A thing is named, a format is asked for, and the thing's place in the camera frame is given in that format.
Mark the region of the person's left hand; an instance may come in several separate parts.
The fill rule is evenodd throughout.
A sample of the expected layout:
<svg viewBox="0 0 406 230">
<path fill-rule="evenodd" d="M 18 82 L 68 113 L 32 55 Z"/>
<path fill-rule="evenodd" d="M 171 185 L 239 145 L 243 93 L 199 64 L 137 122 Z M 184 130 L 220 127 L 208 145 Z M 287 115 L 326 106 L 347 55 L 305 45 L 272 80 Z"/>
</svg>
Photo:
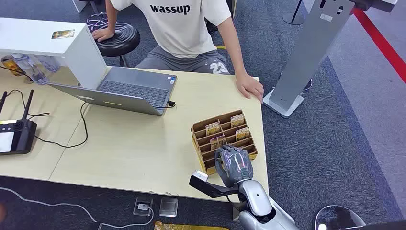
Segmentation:
<svg viewBox="0 0 406 230">
<path fill-rule="evenodd" d="M 236 86 L 244 97 L 250 99 L 253 95 L 263 103 L 264 88 L 257 79 L 247 73 L 236 74 Z"/>
</svg>

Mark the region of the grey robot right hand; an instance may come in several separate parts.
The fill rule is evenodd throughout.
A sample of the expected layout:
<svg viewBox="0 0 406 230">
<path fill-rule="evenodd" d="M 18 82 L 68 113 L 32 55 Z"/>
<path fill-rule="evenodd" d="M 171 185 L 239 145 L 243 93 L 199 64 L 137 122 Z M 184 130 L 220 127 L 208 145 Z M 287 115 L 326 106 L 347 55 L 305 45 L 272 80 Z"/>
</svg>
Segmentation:
<svg viewBox="0 0 406 230">
<path fill-rule="evenodd" d="M 215 151 L 215 168 L 226 187 L 253 178 L 248 151 L 232 145 L 222 145 Z"/>
</svg>

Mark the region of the person's right hand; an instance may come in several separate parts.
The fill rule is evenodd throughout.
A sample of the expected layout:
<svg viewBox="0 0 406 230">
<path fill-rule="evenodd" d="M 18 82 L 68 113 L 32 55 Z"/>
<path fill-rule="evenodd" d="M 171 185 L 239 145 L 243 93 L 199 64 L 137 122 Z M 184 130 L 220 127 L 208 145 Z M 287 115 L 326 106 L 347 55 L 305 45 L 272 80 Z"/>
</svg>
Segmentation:
<svg viewBox="0 0 406 230">
<path fill-rule="evenodd" d="M 98 30 L 93 31 L 91 34 L 95 41 L 102 42 L 102 41 L 112 38 L 115 34 L 115 30 L 109 29 L 109 28 L 98 29 Z"/>
</svg>

